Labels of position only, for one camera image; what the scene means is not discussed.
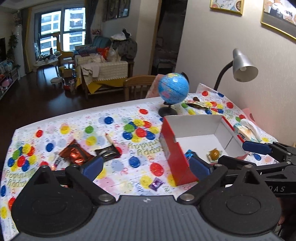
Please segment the small white stool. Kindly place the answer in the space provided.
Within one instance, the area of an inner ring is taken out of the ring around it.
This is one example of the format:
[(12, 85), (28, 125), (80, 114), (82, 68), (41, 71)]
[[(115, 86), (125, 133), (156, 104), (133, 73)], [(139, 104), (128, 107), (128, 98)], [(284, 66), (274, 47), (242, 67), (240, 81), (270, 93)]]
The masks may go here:
[(50, 80), (51, 84), (56, 88), (56, 86), (58, 87), (62, 87), (63, 85), (63, 78), (62, 77), (54, 77)]

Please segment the small beige stick snack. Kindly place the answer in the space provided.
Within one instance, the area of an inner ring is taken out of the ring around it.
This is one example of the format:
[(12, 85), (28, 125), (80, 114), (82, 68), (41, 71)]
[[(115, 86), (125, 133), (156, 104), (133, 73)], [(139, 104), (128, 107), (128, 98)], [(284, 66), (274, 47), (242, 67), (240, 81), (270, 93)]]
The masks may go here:
[(105, 133), (105, 137), (111, 145), (114, 145), (114, 142), (108, 133)]

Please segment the white black snack packet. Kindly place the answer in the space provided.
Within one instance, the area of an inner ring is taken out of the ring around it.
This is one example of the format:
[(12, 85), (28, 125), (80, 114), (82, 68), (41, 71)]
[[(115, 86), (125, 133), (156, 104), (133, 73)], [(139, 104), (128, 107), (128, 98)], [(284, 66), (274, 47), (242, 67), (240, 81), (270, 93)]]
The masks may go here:
[(61, 156), (56, 156), (56, 159), (53, 161), (53, 164), (51, 166), (52, 171), (59, 171), (59, 170), (65, 170), (66, 167), (70, 165), (69, 161)]

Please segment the shiny orange-brown snack bag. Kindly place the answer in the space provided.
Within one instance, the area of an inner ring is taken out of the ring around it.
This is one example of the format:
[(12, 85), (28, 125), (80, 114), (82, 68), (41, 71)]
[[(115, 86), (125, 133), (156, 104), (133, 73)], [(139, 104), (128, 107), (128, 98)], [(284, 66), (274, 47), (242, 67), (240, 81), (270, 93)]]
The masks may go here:
[(59, 153), (59, 156), (72, 164), (77, 164), (79, 166), (82, 166), (94, 158), (94, 156), (83, 149), (76, 140), (73, 140), (69, 145), (67, 145), (67, 147)]

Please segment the silver gooseneck desk lamp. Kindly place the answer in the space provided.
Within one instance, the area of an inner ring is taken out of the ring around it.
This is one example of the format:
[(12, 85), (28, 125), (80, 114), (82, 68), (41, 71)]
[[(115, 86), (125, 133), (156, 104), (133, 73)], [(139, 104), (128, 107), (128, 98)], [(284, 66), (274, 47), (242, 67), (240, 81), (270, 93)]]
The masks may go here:
[(243, 54), (238, 48), (235, 48), (232, 55), (233, 60), (220, 71), (214, 90), (218, 89), (223, 75), (230, 68), (232, 68), (233, 78), (238, 82), (250, 82), (257, 77), (259, 70), (245, 54)]

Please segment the yellow round wrapped snack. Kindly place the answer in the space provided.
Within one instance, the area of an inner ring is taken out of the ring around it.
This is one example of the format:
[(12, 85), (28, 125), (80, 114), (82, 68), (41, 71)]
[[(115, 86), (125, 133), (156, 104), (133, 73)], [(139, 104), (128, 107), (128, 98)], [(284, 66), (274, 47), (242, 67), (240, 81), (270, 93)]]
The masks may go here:
[(208, 152), (207, 158), (210, 162), (217, 162), (218, 159), (222, 156), (223, 152), (218, 149), (212, 149)]

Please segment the tissue pack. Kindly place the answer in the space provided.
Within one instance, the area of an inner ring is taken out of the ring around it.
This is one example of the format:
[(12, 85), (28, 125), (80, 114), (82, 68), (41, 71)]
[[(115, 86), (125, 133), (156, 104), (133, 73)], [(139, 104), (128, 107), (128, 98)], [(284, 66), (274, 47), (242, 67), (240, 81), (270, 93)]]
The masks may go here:
[(234, 132), (236, 132), (244, 141), (251, 141), (260, 143), (261, 129), (248, 119), (242, 119), (240, 122), (234, 124)]

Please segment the wooden chair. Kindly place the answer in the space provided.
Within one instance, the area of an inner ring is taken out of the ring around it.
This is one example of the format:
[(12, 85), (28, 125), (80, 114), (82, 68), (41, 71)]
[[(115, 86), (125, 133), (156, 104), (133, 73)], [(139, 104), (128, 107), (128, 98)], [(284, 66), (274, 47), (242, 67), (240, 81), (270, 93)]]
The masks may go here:
[(156, 76), (139, 75), (127, 78), (123, 83), (125, 101), (145, 98)]

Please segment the gold framed picture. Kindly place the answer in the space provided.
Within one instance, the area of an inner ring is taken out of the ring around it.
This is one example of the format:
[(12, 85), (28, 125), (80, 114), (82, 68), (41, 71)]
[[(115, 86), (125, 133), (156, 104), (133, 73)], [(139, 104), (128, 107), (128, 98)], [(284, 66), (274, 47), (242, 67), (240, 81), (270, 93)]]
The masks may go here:
[(210, 8), (242, 15), (244, 0), (211, 0)]
[(295, 40), (295, 1), (264, 0), (260, 23)]

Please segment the green gold snack wrapper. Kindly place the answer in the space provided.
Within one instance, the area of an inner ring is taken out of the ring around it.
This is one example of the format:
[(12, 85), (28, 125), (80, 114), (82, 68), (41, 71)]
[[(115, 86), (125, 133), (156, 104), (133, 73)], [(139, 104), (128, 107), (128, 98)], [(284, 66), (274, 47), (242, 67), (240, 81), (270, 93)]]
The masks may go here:
[(184, 104), (188, 105), (189, 107), (196, 108), (196, 109), (208, 109), (208, 105), (206, 105), (204, 102), (200, 102), (197, 97), (194, 97), (193, 99), (186, 99), (183, 101)]

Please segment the round coffee table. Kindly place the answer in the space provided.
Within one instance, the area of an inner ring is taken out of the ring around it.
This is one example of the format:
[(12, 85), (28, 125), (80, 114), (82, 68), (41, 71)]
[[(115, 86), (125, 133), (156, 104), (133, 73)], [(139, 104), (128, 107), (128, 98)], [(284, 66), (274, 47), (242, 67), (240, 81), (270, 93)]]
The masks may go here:
[(39, 68), (44, 67), (46, 65), (52, 65), (55, 67), (56, 73), (58, 73), (58, 66), (59, 66), (59, 57), (62, 55), (54, 55), (52, 59), (45, 59), (45, 60), (39, 60), (36, 61), (36, 63), (33, 64), (33, 71), (36, 72)]

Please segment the long low tv cabinet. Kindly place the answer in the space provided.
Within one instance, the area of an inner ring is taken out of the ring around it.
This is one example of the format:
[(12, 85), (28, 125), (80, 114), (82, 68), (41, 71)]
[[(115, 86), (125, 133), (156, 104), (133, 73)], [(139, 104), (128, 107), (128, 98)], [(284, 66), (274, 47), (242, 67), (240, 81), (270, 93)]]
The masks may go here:
[(10, 72), (5, 74), (1, 74), (1, 95), (0, 99), (2, 99), (6, 93), (8, 93), (9, 89), (13, 86), (14, 83), (20, 80), (19, 70), (18, 68), (13, 68)]

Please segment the small blue globe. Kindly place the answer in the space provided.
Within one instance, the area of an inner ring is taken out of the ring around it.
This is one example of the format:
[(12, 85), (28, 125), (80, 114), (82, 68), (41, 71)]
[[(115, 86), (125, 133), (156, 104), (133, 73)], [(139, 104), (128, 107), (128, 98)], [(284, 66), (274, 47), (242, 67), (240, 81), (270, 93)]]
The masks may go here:
[(177, 115), (177, 111), (171, 106), (182, 102), (187, 97), (189, 89), (189, 79), (184, 72), (169, 73), (162, 77), (158, 83), (158, 92), (165, 107), (159, 109), (159, 115), (162, 118), (168, 115)]

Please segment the red white cardboard box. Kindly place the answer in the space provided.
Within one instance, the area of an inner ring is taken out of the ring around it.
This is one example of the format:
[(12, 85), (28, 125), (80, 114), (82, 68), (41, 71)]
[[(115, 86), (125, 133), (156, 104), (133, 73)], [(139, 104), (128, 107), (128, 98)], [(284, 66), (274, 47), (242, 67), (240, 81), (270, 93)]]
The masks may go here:
[(222, 155), (245, 159), (243, 140), (222, 115), (169, 115), (164, 117), (159, 141), (177, 186), (199, 180), (190, 169), (185, 153), (191, 150), (210, 163), (208, 154), (217, 149)]

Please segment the sofa with cream cover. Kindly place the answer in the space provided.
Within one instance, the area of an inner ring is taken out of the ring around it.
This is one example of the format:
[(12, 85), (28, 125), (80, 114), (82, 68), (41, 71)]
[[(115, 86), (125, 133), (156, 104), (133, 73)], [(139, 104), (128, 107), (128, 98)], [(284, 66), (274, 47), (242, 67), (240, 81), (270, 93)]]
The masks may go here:
[(137, 42), (132, 37), (96, 36), (91, 45), (75, 48), (76, 87), (82, 86), (86, 94), (103, 88), (122, 88), (133, 74), (136, 55)]

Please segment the purple wrapped candy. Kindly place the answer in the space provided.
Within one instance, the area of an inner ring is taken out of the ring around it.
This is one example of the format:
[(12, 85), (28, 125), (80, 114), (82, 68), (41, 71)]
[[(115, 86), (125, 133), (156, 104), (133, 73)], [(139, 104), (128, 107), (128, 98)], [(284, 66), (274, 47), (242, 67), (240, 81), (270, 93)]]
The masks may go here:
[(157, 191), (163, 184), (164, 182), (162, 180), (160, 180), (159, 178), (155, 178), (149, 185), (149, 188), (151, 190)]

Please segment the colourful balloon tablecloth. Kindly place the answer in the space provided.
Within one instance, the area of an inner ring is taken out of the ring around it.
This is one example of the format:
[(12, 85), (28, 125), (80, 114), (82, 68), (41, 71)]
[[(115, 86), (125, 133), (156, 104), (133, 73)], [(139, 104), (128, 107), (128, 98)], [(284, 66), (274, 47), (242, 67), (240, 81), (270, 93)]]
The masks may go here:
[(101, 106), (45, 120), (14, 132), (1, 178), (1, 228), (5, 240), (18, 230), (11, 217), (11, 205), (41, 164), (50, 167), (72, 140), (87, 152), (106, 147), (108, 133), (123, 156), (110, 161), (95, 183), (114, 196), (140, 195), (145, 200), (155, 195), (148, 182), (154, 180), (155, 165), (164, 184), (158, 194), (177, 196), (189, 188), (176, 186), (159, 142), (162, 119), (158, 110), (161, 99), (149, 98)]

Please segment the dark chocolate snack packet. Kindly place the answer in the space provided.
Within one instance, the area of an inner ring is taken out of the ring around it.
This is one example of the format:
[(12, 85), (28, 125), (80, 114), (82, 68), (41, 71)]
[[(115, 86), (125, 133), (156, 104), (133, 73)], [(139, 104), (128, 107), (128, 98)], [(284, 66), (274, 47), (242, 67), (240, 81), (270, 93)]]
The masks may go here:
[(104, 162), (119, 158), (121, 156), (121, 153), (114, 145), (110, 145), (102, 149), (96, 149), (95, 153), (97, 156), (102, 157)]

